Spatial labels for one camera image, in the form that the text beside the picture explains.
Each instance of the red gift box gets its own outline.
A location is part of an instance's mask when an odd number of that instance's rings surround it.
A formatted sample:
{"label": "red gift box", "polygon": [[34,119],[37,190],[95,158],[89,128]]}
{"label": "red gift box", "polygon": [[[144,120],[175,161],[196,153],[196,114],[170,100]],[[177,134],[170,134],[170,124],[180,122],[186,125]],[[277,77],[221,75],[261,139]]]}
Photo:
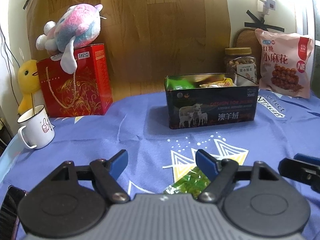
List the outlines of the red gift box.
{"label": "red gift box", "polygon": [[62,70],[61,56],[59,54],[37,62],[48,115],[104,115],[112,103],[104,45],[76,49],[77,69],[71,75]]}

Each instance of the open box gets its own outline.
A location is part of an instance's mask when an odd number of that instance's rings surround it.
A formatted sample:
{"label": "open box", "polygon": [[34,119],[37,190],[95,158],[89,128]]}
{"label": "open box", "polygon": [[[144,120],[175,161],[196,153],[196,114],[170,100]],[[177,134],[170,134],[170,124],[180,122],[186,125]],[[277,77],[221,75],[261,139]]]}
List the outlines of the open box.
{"label": "open box", "polygon": [[[234,86],[200,87],[225,78]],[[171,129],[254,120],[259,85],[239,74],[168,76],[164,86]]]}

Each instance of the green snack package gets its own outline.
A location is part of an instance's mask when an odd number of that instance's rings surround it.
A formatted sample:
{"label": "green snack package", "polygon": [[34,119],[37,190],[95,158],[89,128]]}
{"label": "green snack package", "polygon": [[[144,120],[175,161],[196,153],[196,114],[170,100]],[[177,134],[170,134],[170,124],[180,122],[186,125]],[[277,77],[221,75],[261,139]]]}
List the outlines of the green snack package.
{"label": "green snack package", "polygon": [[167,79],[167,88],[172,88],[173,90],[180,90],[180,89],[194,89],[195,86],[185,79],[181,79],[181,80]]}
{"label": "green snack package", "polygon": [[178,193],[191,193],[196,199],[209,184],[210,180],[198,167],[195,167],[176,183],[169,185],[163,193],[169,195]]}

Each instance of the phone screen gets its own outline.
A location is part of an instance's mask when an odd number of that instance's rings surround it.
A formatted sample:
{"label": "phone screen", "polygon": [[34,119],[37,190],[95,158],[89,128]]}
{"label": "phone screen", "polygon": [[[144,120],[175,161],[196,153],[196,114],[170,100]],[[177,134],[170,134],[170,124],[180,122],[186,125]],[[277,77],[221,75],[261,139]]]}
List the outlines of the phone screen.
{"label": "phone screen", "polygon": [[17,207],[26,191],[9,186],[0,209],[0,240],[15,240],[19,226]]}

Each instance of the thumbs up graphic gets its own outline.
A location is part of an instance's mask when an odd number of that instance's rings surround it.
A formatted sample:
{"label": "thumbs up graphic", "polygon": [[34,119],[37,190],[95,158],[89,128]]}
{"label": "thumbs up graphic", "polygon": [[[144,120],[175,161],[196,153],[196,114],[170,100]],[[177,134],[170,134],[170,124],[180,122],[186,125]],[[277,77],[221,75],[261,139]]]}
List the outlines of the thumbs up graphic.
{"label": "thumbs up graphic", "polygon": [[45,118],[43,119],[42,130],[44,131],[44,133],[49,131],[49,124],[47,124],[47,120]]}

